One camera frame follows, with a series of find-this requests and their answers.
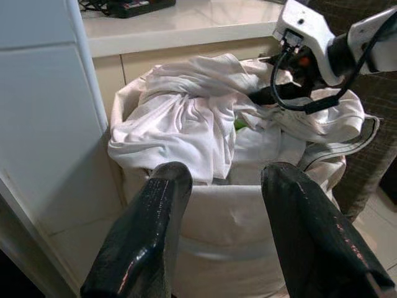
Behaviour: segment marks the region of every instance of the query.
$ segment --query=black cord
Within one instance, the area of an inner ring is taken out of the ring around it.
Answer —
[[[84,8],[81,12],[84,11],[100,11],[106,16],[109,16],[109,11],[104,8],[107,5],[107,1],[105,0],[80,0],[79,4]]]
[[[277,88],[275,85],[275,79],[277,77],[277,72],[279,71],[280,65],[283,62],[283,60],[286,57],[288,57],[293,50],[293,48],[290,48],[290,47],[284,49],[282,54],[279,56],[279,59],[277,60],[276,64],[274,65],[272,74],[270,76],[270,91],[271,91],[272,97],[275,99],[275,101],[279,104],[280,107],[283,107],[285,109],[292,110],[292,111],[305,111],[307,114],[318,112],[323,109],[327,109],[329,107],[338,105],[340,98],[351,87],[352,83],[354,82],[356,77],[359,75],[361,67],[364,65],[364,63],[369,58],[369,55],[371,54],[371,51],[372,51],[373,47],[375,46],[375,44],[378,42],[379,38],[382,36],[382,34],[386,30],[388,30],[396,22],[396,20],[397,20],[397,11],[394,14],[392,14],[375,32],[375,34],[371,38],[370,42],[368,43],[367,47],[365,48],[363,54],[361,55],[359,61],[357,62],[353,73],[349,76],[346,83],[343,85],[341,90],[339,90],[339,92],[336,95],[320,99],[319,101],[313,101],[309,104],[305,104],[304,106],[295,106],[295,105],[291,105],[291,104],[286,104],[285,101],[279,96],[279,93],[277,92]]]
[[[272,97],[275,99],[276,103],[279,104],[280,107],[283,107],[287,110],[292,110],[292,111],[304,111],[305,106],[294,106],[291,104],[286,104],[284,102],[284,100],[279,96],[279,92],[277,91],[277,87],[275,85],[275,80],[277,77],[277,73],[279,72],[280,65],[286,57],[291,55],[292,51],[293,51],[293,48],[286,48],[279,56],[279,59],[277,59],[275,65],[273,67],[272,74],[270,76],[270,93],[271,93]]]

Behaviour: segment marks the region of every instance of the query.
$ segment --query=white cabinet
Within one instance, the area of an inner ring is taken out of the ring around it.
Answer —
[[[0,1],[0,48],[73,43],[65,0]]]
[[[0,160],[49,235],[120,210],[74,45],[0,53]]]
[[[187,60],[196,55],[214,57],[224,53],[232,53],[237,59],[243,60],[256,58],[260,53],[273,54],[276,53],[277,49],[278,44],[274,38],[264,37],[129,53],[122,55],[122,60],[125,81],[129,83],[150,70],[154,65]]]

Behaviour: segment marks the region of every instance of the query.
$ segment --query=crumpled white shirt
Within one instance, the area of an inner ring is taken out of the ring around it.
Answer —
[[[350,91],[337,107],[312,115],[255,105],[248,94],[268,86],[271,70],[231,54],[153,68],[116,94],[109,155],[125,169],[181,161],[196,183],[210,184],[228,178],[232,163],[241,168],[251,159],[251,165],[260,161],[263,168],[264,161],[281,155],[280,160],[296,164],[305,141],[342,142],[359,134],[364,111]],[[291,80],[290,73],[280,71],[277,84]],[[313,97],[334,92],[319,90]],[[236,118],[248,125],[237,134]],[[286,133],[294,142],[283,142]],[[236,181],[235,172],[231,176]]]

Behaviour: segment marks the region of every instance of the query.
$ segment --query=tile floor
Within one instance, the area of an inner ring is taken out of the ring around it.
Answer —
[[[397,284],[397,206],[378,189],[354,226]]]
[[[67,260],[82,285],[112,224],[120,214],[110,215],[51,236],[54,247]]]

